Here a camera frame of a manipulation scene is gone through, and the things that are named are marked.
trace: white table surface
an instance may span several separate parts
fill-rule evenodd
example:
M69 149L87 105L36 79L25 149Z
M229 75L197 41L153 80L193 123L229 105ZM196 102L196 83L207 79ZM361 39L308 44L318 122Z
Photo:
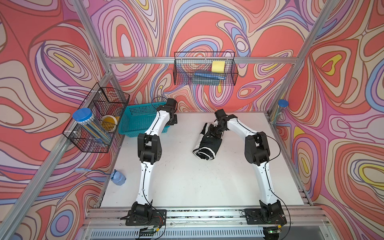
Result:
M273 137L264 113L234 113L256 131ZM177 113L178 124L160 135L162 157L155 166L150 191L155 207L208 207L260 205L255 171L244 156L244 140L225 131L216 158L199 160L193 154L204 123L213 122L213 113ZM268 138L270 158L279 152L277 143ZM101 207L131 207L140 182L137 138L125 136L115 169L127 178L122 186L108 184ZM275 193L287 205L303 205L282 154L270 162Z

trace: aluminum rail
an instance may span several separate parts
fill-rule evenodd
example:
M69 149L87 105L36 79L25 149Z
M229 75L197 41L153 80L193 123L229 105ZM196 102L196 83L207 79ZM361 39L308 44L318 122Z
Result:
M111 73L105 74L99 82L100 86L107 85L110 78ZM89 97L84 101L84 107L89 105L97 90L98 89L94 89L94 91L89 94ZM73 129L75 125L76 123L72 121L72 123L68 126L68 129ZM39 167L27 187L25 187L16 203L5 216L0 225L0 240L12 239L17 228L28 213L32 204L35 202L40 191L46 184L48 178L52 175L53 170L63 157L63 154L70 144L71 142L64 135L61 135L48 157L44 160L43 164Z
M99 38L96 35L95 28L93 27L91 18L88 15L87 9L84 6L84 3L82 0L72 0L73 6L77 12L77 15L80 18L81 23L84 26L85 31L87 32L89 36L89 40L91 41L91 44L96 50L97 57L99 58L102 66L104 67L104 70L108 73L111 72L113 74L113 71L111 69L111 66L106 60L106 54L104 52L104 49L101 45L101 42ZM111 78L112 86L118 90L121 90L121 86L119 82L116 80L116 76L113 74L113 78Z
M301 64L304 62L305 57L310 51L310 48L312 47L325 22L328 20L329 15L331 14L332 10L335 8L338 2L339 0L327 0L325 2L324 7L321 9L319 16L317 17L315 23L312 26L312 29L308 34L308 37L305 39L303 46L300 49L296 64L290 68L283 83L277 90L272 100L272 103L269 106L268 113L271 113L278 107L278 101L283 97L289 85L295 78L295 75L300 70Z
M306 197L306 200L308 201L308 204L313 205L311 197L309 196L308 191L305 189L305 186L304 186L295 166L293 165L293 162L291 161L291 159L292 159L291 154L286 150L285 144L284 144L283 140L281 139L281 136L279 135L279 132L276 128L276 125L270 124L270 127L272 129L273 135L274 135L277 143L279 144L281 154L283 155L285 163L287 164L287 167L291 173L293 180L296 183L296 186L299 189L303 189L302 191L305 194L305 197Z
M176 59L204 59L205 57L176 57ZM174 57L107 57L106 61L109 64L120 63L153 63L153 64L173 64ZM235 57L235 63L282 63L282 64L295 64L297 58L295 57Z
M247 221L242 214L244 208L253 207L156 207L167 210L168 227L246 227ZM130 228L121 217L127 215L130 208L90 209L84 220L83 228ZM324 226L330 224L325 211L320 206L288 206L290 216L283 207L288 224L294 226ZM274 224L252 225L260 227Z

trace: yellow sponge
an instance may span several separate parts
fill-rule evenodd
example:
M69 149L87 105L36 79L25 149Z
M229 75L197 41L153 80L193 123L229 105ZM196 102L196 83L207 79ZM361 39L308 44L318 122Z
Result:
M212 72L223 73L224 66L225 66L225 61L212 61Z

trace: black glove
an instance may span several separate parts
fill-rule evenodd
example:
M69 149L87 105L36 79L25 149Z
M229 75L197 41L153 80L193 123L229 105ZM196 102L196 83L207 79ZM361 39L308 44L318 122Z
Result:
M206 123L199 135L196 147L192 152L194 155L196 155L196 157L200 159L212 160L215 158L216 153L220 148L222 141L221 137L223 136L223 134L221 133L220 136L214 137L210 134L210 132L208 132L208 128L208 123Z

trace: metal vent grille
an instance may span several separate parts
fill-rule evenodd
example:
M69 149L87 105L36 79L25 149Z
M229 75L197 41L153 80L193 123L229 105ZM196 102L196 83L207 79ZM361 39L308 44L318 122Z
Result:
M159 237L163 233L160 229L154 234ZM134 239L139 236L138 228L126 229L94 229L91 239ZM225 237L264 237L262 227L216 227L216 228L171 228L166 229L164 238L225 238Z

